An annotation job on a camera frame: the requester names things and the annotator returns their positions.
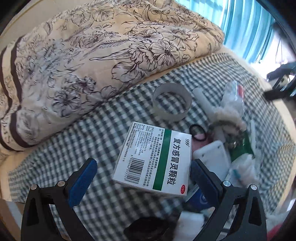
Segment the green sachet packet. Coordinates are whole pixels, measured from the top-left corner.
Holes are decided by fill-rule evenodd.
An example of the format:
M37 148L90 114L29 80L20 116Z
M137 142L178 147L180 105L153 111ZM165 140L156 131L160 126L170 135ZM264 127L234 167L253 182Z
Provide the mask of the green sachet packet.
M229 153L231 162L233 162L243 154L251 154L254 156L247 131L243 132L242 138L237 142L236 146L233 149L230 149Z

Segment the clear tape roll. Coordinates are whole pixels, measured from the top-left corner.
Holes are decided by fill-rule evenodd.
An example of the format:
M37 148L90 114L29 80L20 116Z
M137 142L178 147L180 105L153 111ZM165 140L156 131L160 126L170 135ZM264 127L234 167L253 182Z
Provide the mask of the clear tape roll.
M179 83L163 83L152 95L154 114L165 121L181 121L187 116L191 104L191 94Z

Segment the white cylinder tube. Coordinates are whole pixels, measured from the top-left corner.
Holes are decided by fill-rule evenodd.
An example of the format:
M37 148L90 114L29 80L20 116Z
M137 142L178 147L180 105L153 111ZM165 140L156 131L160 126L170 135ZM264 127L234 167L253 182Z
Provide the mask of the white cylinder tube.
M194 95L197 103L201 107L201 109L205 112L206 116L208 116L208 118L212 118L214 116L213 106L212 106L212 104L210 104L208 99L203 94L202 89L201 88L195 88L193 90L193 95Z

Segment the floral beige quilt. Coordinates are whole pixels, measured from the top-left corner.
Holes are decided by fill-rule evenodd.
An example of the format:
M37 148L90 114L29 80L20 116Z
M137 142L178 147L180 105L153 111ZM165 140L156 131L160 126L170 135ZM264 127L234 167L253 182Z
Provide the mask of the floral beige quilt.
M1 151L24 151L223 42L215 23L175 1L92 1L65 10L1 51Z

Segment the blue striped curtain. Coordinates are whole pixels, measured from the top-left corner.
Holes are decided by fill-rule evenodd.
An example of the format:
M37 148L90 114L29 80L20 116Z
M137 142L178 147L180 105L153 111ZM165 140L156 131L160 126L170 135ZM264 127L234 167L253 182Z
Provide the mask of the blue striped curtain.
M274 37L274 17L258 1L178 1L218 25L224 45L248 63L261 61Z

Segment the green checkered cloth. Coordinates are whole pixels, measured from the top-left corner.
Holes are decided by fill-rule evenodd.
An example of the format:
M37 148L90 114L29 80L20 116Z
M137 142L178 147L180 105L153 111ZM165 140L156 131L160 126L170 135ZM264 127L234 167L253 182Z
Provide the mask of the green checkered cloth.
M293 171L295 142L278 109L264 99L258 79L227 53L136 85L43 142L9 173L12 201L25 202L32 184L52 186L93 158L97 173L74 210L95 240L125 240L124 229L142 216L176 220L184 198L132 185L143 182L148 163L156 163L164 133L188 133L190 125L207 127L210 121L196 101L181 121L162 120L152 109L152 94L161 84L175 82L189 92L201 88L210 103L219 106L232 80L244 88L244 121L255 122L260 196L264 210L274 212Z

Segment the white green medicine box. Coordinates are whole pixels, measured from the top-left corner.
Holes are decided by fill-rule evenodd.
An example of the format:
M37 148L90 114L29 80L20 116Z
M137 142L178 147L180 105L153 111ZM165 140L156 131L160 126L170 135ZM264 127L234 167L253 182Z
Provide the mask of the white green medicine box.
M192 159L192 136L132 122L118 156L113 181L156 192L186 196Z

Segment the blue Vinda tissue pack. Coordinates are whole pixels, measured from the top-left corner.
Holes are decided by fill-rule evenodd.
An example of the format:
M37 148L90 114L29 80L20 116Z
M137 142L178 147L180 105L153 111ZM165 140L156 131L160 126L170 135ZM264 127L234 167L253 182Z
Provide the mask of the blue Vinda tissue pack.
M198 211L212 207L197 184L187 193L185 202Z

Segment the white plastic box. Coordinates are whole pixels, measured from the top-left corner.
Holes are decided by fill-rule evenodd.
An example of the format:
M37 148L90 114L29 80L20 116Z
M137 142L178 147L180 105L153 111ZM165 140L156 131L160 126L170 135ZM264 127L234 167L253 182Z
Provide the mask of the white plastic box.
M217 140L197 149L192 158L193 160L200 159L208 170L214 172L221 181L226 179L231 161L221 141Z

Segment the clear plastic bag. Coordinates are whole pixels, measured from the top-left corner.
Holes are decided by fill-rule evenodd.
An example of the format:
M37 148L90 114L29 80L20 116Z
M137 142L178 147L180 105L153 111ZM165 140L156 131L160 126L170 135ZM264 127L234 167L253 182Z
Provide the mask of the clear plastic bag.
M241 117L244 114L244 89L238 81L231 81L225 85L221 101L222 107L230 107L236 110Z

